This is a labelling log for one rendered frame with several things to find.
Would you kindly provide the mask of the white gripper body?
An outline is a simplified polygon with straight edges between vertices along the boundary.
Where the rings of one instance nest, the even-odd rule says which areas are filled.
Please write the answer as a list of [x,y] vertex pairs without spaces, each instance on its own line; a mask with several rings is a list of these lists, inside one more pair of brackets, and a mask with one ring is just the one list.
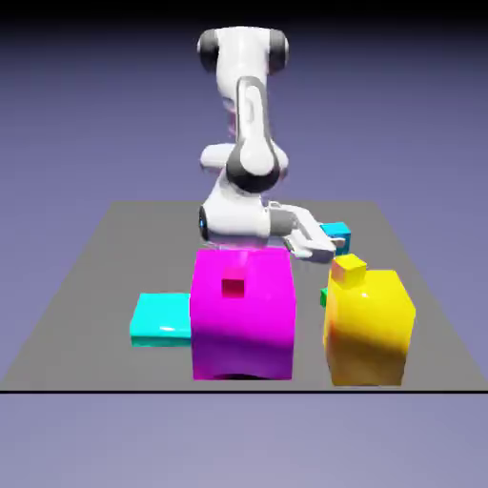
[[287,249],[297,259],[329,264],[336,255],[336,245],[310,211],[293,205],[283,205],[282,209],[295,219],[291,232],[283,237]]

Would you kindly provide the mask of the small cyan cube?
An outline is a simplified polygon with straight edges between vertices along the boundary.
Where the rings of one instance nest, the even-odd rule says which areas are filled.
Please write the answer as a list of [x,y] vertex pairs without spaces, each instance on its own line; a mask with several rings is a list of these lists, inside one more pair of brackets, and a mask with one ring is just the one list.
[[344,245],[336,249],[336,255],[350,252],[351,231],[344,222],[322,223],[320,227],[330,238],[342,238],[344,240]]

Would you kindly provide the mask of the small yellow cube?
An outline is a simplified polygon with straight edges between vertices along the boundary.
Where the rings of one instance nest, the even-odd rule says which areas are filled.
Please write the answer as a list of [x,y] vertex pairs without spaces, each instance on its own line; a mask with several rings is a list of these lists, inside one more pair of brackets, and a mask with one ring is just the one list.
[[342,254],[333,259],[330,278],[341,286],[353,287],[364,279],[366,272],[365,261],[355,254]]

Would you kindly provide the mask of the small red cube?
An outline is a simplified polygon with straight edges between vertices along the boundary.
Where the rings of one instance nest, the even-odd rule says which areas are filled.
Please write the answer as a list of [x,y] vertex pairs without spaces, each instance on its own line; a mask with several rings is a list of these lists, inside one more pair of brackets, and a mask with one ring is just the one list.
[[240,298],[245,295],[245,277],[243,268],[228,268],[221,278],[221,293],[223,297]]

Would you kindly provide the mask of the large yellow box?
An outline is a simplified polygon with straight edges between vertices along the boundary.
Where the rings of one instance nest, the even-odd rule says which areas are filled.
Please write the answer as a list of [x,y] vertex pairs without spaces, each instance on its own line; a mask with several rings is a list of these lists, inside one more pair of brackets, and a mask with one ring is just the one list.
[[333,265],[324,319],[333,384],[399,386],[416,314],[396,271]]

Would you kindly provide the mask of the large magenta box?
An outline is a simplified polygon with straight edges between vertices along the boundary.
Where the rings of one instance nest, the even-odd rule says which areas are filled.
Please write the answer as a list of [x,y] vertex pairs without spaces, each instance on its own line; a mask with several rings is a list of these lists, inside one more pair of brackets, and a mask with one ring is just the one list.
[[[245,295],[223,297],[221,278],[243,268]],[[296,297],[289,253],[200,250],[190,292],[193,378],[293,376]]]

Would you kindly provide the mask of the large cyan box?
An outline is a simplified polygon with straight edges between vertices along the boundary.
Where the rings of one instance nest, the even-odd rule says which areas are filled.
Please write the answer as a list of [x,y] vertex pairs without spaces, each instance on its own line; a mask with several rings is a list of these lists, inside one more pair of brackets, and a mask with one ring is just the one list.
[[141,293],[130,324],[133,347],[188,347],[190,295]]

